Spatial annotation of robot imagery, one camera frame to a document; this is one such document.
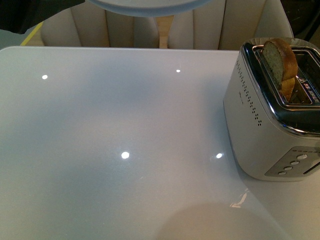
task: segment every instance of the toaster control panel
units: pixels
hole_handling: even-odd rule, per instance
[[[320,169],[320,147],[295,146],[266,173],[268,177],[306,177]]]

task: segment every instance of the chair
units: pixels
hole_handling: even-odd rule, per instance
[[[41,28],[45,46],[158,48],[154,17],[133,17],[86,1],[46,19]]]
[[[251,38],[293,36],[280,0],[213,0],[174,16],[167,44],[170,49],[239,50]]]

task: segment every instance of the toaster vent holes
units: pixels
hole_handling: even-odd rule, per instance
[[[254,115],[254,120],[256,120],[258,126],[261,126],[262,120],[259,119],[259,114],[256,112],[256,108],[254,107],[254,102],[252,101],[250,93],[248,91],[248,87],[247,87],[246,81],[244,80],[244,76],[241,71],[239,61],[236,62],[236,69],[238,70],[238,74],[239,74],[240,82],[242,84],[243,92],[245,93],[245,97],[247,99],[249,107],[252,110],[252,114]]]
[[[292,150],[292,152],[298,152],[298,153],[314,153],[314,154],[320,154],[320,151],[303,151],[303,150]]]

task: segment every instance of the toaster slot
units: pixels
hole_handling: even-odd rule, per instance
[[[284,106],[320,106],[320,64],[309,50],[292,49],[298,63],[298,73],[289,101],[274,84],[273,73],[262,55],[262,46],[255,47],[254,53],[268,81],[269,89],[274,92]]]
[[[281,100],[283,103],[287,103],[285,97],[281,96]],[[295,78],[295,84],[292,91],[291,98],[288,102],[289,104],[298,104],[298,105],[306,105],[312,104],[312,101],[308,94],[306,93],[305,89],[302,87],[299,78]]]
[[[305,175],[305,174],[308,174],[308,173],[310,173],[312,170],[314,170],[314,169],[316,169],[317,167],[319,167],[320,166],[320,161],[317,163],[317,164],[315,164],[315,165],[313,165],[312,167],[310,167],[307,171],[305,171],[303,174]]]

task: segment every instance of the toaster label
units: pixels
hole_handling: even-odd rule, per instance
[[[312,85],[309,84],[309,81],[303,78],[298,78],[300,80],[300,82],[302,83],[305,91],[307,92],[307,94],[309,95],[309,97],[313,100],[314,103],[320,103],[319,98],[318,98],[318,94],[315,92],[314,88],[312,87]]]
[[[242,105],[243,105],[243,104],[244,104],[244,101],[242,100],[241,92],[239,92],[239,96],[240,96],[241,103],[242,103]]]

